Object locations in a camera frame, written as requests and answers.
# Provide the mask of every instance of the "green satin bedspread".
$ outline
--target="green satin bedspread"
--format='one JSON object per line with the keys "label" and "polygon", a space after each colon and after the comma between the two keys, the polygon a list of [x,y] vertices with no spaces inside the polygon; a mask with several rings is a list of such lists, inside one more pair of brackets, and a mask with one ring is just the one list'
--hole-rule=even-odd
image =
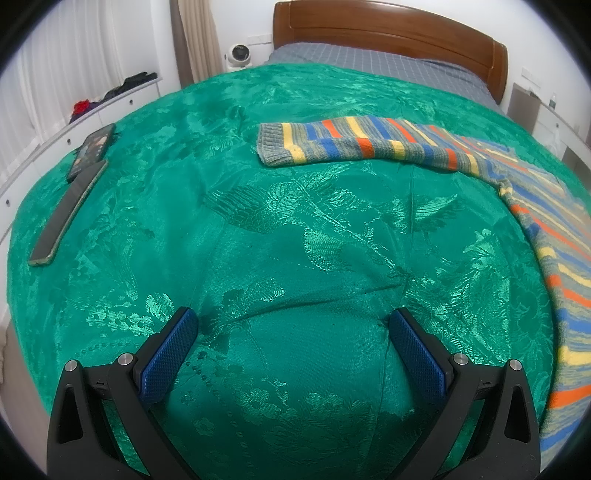
{"label": "green satin bedspread", "polygon": [[432,415],[388,341],[385,315],[407,306],[452,352],[520,359],[541,416],[551,306],[493,188],[392,161],[268,169],[256,156],[261,122],[367,114],[515,147],[582,192],[510,120],[395,79],[279,64],[168,95],[117,123],[51,265],[27,258],[72,154],[19,209],[8,297],[47,409],[67,360],[111,362],[191,305],[199,337],[154,411],[204,480],[381,479]]}

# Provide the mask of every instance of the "blue rubber pad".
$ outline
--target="blue rubber pad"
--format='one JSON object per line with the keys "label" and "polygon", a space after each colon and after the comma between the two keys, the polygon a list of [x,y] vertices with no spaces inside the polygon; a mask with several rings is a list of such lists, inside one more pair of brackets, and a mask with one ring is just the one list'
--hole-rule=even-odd
{"label": "blue rubber pad", "polygon": [[142,371],[139,399],[144,407],[164,398],[197,338],[197,330],[197,316],[187,309]]}
{"label": "blue rubber pad", "polygon": [[442,405],[446,399],[443,371],[412,327],[397,310],[390,314],[388,330],[390,340],[421,391],[423,399],[435,406]]}

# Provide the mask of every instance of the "white sheer curtain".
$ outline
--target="white sheer curtain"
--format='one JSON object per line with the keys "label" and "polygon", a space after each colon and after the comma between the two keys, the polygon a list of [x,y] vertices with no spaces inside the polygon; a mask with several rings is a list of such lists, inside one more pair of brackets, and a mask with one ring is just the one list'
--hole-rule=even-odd
{"label": "white sheer curtain", "polygon": [[72,106],[123,81],[111,2],[62,0],[0,77],[0,184],[67,125]]}
{"label": "white sheer curtain", "polygon": [[0,77],[0,185],[39,144],[22,95],[18,59]]}

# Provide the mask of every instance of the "small fan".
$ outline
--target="small fan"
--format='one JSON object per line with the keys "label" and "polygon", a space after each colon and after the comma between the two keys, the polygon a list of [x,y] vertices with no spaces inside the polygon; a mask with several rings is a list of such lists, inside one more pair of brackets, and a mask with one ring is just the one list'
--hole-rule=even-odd
{"label": "small fan", "polygon": [[230,47],[224,59],[227,72],[242,70],[251,66],[251,51],[246,45],[238,43]]}

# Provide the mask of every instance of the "wall switch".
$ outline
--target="wall switch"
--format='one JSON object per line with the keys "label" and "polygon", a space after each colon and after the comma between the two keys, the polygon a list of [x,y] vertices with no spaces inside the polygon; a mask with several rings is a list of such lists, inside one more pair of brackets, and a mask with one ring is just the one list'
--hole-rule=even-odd
{"label": "wall switch", "polygon": [[271,43],[273,41],[273,35],[268,33],[265,35],[253,35],[252,37],[248,37],[248,44],[249,45],[260,45],[263,43]]}

